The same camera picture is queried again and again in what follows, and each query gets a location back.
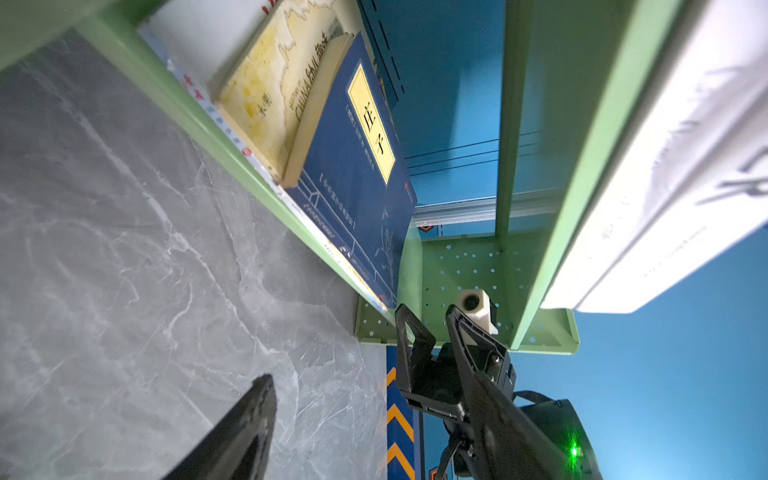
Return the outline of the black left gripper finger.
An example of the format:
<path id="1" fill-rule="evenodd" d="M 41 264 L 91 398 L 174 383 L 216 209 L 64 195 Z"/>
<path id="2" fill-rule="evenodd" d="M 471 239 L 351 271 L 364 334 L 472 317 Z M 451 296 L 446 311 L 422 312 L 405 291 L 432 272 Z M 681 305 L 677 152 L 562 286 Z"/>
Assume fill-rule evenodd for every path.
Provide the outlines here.
<path id="1" fill-rule="evenodd" d="M 167 479 L 262 479 L 275 428 L 273 377 L 262 375 Z"/>

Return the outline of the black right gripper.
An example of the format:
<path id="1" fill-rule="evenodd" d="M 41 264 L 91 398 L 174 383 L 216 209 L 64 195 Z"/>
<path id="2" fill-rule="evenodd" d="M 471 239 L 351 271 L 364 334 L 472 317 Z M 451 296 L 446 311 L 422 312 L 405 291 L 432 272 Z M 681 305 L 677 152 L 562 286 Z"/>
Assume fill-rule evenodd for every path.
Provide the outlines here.
<path id="1" fill-rule="evenodd" d="M 466 345 L 460 319 L 446 312 L 450 343 L 432 354 L 434 335 L 405 304 L 395 312 L 395 382 L 409 406 L 443 420 L 468 419 L 461 453 L 475 479 L 580 479 L 582 424 L 568 400 L 514 390 L 517 374 L 499 342 Z"/>

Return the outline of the white LOVER book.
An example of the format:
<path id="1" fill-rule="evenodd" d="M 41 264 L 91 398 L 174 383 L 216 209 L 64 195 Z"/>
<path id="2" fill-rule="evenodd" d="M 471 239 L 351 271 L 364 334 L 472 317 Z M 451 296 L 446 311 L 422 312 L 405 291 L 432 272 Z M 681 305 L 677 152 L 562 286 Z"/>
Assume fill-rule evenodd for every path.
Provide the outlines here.
<path id="1" fill-rule="evenodd" d="M 694 1 L 542 300 L 631 313 L 767 220 L 767 5 Z"/>

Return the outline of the yellow illustrated Chinese book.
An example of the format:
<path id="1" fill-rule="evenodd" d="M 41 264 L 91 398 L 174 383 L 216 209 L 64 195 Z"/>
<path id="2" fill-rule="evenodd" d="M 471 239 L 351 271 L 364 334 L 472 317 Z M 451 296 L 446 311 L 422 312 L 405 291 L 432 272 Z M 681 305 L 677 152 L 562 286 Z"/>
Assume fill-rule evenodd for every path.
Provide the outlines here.
<path id="1" fill-rule="evenodd" d="M 276 180 L 326 45 L 363 29 L 355 1 L 276 1 L 209 83 L 217 111 Z"/>

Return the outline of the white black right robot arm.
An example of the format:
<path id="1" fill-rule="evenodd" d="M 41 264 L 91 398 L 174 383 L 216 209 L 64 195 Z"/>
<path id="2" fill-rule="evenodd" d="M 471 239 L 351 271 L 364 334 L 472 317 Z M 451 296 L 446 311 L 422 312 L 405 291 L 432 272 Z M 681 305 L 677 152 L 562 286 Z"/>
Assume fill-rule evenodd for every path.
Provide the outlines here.
<path id="1" fill-rule="evenodd" d="M 567 399 L 515 388 L 507 348 L 458 306 L 449 342 L 402 304 L 396 310 L 396 384 L 410 407 L 443 421 L 449 441 L 435 473 L 472 479 L 599 479 L 597 456 Z"/>

